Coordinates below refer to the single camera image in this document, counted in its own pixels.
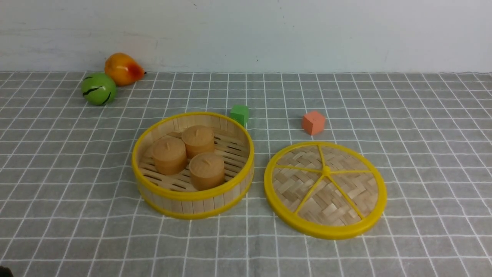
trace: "bamboo steamer basket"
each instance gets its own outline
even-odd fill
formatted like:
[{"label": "bamboo steamer basket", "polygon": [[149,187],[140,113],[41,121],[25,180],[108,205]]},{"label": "bamboo steamer basket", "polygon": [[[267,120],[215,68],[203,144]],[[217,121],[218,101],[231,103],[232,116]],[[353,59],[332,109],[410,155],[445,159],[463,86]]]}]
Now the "bamboo steamer basket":
[{"label": "bamboo steamer basket", "polygon": [[359,153],[324,141],[281,150],[268,163],[264,182],[275,213],[297,231],[321,239],[366,232],[387,201],[376,167]]},{"label": "bamboo steamer basket", "polygon": [[[197,191],[191,184],[189,159],[175,175],[159,174],[152,159],[153,143],[164,137],[181,138],[188,127],[213,129],[215,154],[225,163],[225,183]],[[253,181],[254,146],[247,130],[233,119],[212,112],[190,112],[168,117],[148,128],[137,140],[132,153],[137,188],[151,207],[169,217],[200,219],[222,213],[237,204]]]}]

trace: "toy block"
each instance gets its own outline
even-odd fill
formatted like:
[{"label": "toy block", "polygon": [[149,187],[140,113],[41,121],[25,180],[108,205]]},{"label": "toy block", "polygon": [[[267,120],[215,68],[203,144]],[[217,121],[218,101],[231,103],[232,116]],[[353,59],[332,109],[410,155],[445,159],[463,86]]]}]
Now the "toy block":
[{"label": "toy block", "polygon": [[234,105],[231,109],[229,117],[236,120],[246,128],[246,123],[249,119],[249,108],[244,105]]},{"label": "toy block", "polygon": [[312,111],[303,116],[303,129],[311,136],[325,129],[326,118],[317,111]]}]

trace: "orange cube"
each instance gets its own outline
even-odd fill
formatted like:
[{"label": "orange cube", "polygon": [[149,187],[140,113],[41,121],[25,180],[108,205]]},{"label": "orange cube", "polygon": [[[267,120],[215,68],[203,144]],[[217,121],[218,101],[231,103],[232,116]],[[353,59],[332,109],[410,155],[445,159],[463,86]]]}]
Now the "orange cube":
[{"label": "orange cube", "polygon": [[325,129],[326,118],[318,111],[312,111],[303,116],[303,129],[311,136]]}]

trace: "green fruit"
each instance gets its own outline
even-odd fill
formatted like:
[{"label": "green fruit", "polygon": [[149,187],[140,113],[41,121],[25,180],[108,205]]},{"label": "green fruit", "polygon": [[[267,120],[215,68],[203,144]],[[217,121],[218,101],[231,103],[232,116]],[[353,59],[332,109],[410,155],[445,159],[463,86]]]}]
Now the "green fruit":
[{"label": "green fruit", "polygon": [[116,84],[104,73],[93,73],[82,80],[82,95],[93,105],[105,105],[115,98]]}]

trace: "yellow spoke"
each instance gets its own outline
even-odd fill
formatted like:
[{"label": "yellow spoke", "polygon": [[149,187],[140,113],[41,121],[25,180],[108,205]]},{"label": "yellow spoke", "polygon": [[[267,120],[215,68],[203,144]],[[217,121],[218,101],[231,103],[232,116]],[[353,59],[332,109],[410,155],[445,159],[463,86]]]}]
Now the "yellow spoke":
[{"label": "yellow spoke", "polygon": [[371,173],[370,170],[337,170],[330,172],[331,174],[344,174],[344,173]]},{"label": "yellow spoke", "polygon": [[323,150],[321,149],[321,145],[318,144],[318,150],[319,150],[319,157],[321,158],[321,164],[323,165],[322,168],[325,168],[325,155],[323,155]]},{"label": "yellow spoke", "polygon": [[362,215],[361,211],[357,208],[354,202],[352,202],[352,199],[341,189],[341,187],[333,180],[331,176],[327,176],[327,178],[333,183],[333,185],[338,189],[338,191],[345,197],[345,199],[348,201],[348,203],[352,206],[354,211],[360,216],[361,220],[364,219],[364,216]]},{"label": "yellow spoke", "polygon": [[321,180],[323,180],[324,176],[321,176],[318,178],[318,180],[311,186],[311,188],[307,191],[306,196],[304,196],[303,200],[299,203],[299,206],[297,206],[297,209],[294,211],[294,214],[297,214],[299,210],[302,208],[304,203],[311,197],[311,193],[316,189],[316,187],[319,185]]},{"label": "yellow spoke", "polygon": [[314,173],[323,173],[321,170],[317,169],[311,169],[311,168],[299,168],[299,167],[293,167],[293,166],[281,166],[281,165],[275,165],[276,168],[287,168],[287,169],[297,169],[297,170],[303,170],[307,172],[314,172]]}]

